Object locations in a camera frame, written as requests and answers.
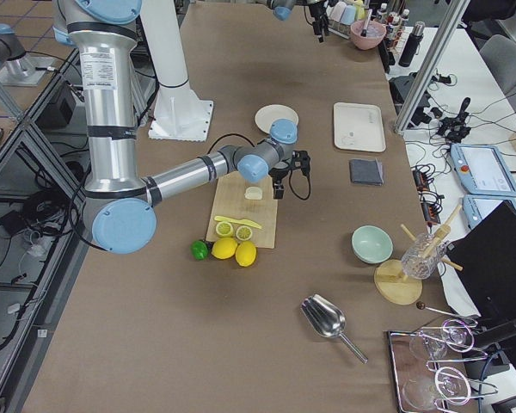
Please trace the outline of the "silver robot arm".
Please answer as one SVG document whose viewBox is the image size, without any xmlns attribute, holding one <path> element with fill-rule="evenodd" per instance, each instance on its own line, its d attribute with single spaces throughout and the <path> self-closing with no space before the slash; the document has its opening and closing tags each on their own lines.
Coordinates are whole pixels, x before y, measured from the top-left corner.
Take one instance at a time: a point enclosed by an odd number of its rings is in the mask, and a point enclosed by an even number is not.
<svg viewBox="0 0 516 413">
<path fill-rule="evenodd" d="M 295 6 L 303 6 L 310 12 L 313 18 L 311 26 L 313 27 L 314 35 L 318 38 L 320 43 L 324 42 L 324 37 L 329 36 L 329 19 L 326 12 L 326 3 L 328 1 L 322 0 L 263 0 L 258 1 L 273 11 L 273 15 L 281 21 L 286 20 Z"/>
<path fill-rule="evenodd" d="M 276 120 L 254 147 L 228 145 L 210 155 L 142 177 L 137 171 L 131 51 L 144 30 L 158 81 L 153 138 L 203 140 L 213 104 L 191 89 L 175 6 L 170 1 L 57 1 L 54 31 L 79 51 L 91 173 L 84 224 L 103 250 L 128 254 L 153 237 L 162 200 L 236 171 L 258 182 L 290 161 L 298 129 Z"/>
</svg>

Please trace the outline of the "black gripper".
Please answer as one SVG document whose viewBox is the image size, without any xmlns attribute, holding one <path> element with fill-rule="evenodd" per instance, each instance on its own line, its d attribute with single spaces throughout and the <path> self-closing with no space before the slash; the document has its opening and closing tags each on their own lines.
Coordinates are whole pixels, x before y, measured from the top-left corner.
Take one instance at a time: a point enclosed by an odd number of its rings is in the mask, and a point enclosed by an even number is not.
<svg viewBox="0 0 516 413">
<path fill-rule="evenodd" d="M 325 0 L 306 0 L 311 17 L 314 19 L 312 27 L 319 42 L 324 42 L 329 36 L 329 20 L 323 19 L 326 15 Z"/>
<path fill-rule="evenodd" d="M 270 171 L 273 179 L 273 197 L 284 197 L 284 184 L 281 180 L 294 170 L 300 170 L 307 179 L 310 178 L 310 156 L 307 151 L 293 151 L 290 160 L 281 160 Z"/>
</svg>

